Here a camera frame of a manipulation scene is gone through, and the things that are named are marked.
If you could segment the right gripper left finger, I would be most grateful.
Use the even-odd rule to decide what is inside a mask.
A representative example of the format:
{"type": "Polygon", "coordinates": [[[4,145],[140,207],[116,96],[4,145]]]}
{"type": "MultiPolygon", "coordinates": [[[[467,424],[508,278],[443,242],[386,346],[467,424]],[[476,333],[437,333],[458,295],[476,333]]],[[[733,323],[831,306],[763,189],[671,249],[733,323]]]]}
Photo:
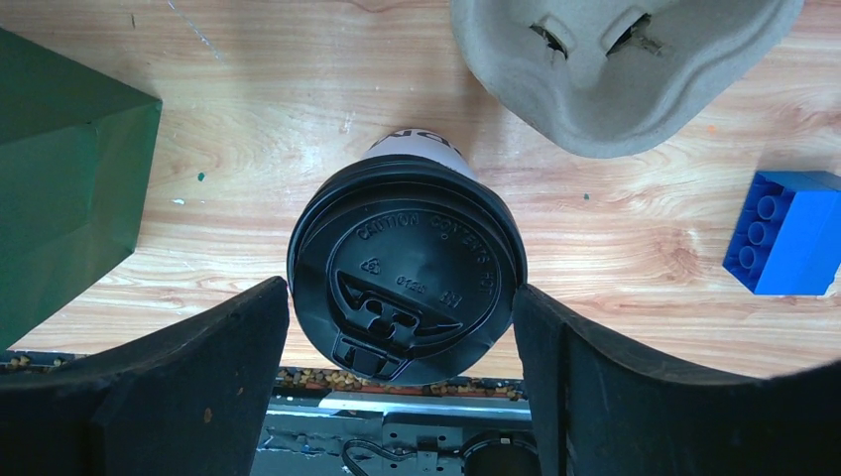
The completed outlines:
{"type": "Polygon", "coordinates": [[[47,373],[1,379],[5,475],[247,475],[290,314],[272,277],[47,373]]]}

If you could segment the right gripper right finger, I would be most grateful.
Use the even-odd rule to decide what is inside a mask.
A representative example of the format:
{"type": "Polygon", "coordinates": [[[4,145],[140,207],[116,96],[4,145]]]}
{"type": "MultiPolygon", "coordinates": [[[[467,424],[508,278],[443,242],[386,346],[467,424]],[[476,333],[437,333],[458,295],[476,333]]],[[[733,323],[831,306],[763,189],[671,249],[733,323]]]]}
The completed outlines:
{"type": "Polygon", "coordinates": [[[836,475],[840,365],[702,366],[520,287],[513,323],[545,475],[836,475]]]}

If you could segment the black coffee cup lid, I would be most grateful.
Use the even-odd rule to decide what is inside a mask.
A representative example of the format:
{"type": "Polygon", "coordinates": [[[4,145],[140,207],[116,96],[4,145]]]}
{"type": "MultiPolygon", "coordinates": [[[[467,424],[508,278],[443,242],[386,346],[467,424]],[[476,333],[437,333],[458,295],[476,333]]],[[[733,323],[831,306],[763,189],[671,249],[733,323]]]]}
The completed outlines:
{"type": "Polygon", "coordinates": [[[329,177],[300,215],[287,265],[309,342],[336,366],[396,386],[472,367],[510,328],[528,275],[504,200],[412,155],[329,177]]]}

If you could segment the green paper bag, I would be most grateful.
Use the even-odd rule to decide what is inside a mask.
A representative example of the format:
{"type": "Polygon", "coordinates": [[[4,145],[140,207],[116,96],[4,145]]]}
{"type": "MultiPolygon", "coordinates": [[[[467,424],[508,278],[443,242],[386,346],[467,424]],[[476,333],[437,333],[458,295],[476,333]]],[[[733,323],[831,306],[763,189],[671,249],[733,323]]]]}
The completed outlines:
{"type": "Polygon", "coordinates": [[[163,103],[1,34],[1,345],[136,249],[163,103]]]}

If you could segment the white paper coffee cup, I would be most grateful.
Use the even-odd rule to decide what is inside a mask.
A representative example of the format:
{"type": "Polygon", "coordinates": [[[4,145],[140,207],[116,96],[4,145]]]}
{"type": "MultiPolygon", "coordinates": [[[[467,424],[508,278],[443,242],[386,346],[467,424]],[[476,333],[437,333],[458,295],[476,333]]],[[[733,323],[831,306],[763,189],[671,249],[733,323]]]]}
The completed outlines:
{"type": "Polygon", "coordinates": [[[478,180],[468,161],[452,142],[426,129],[410,128],[388,134],[375,142],[361,159],[389,155],[409,155],[431,160],[465,177],[478,180]]]}

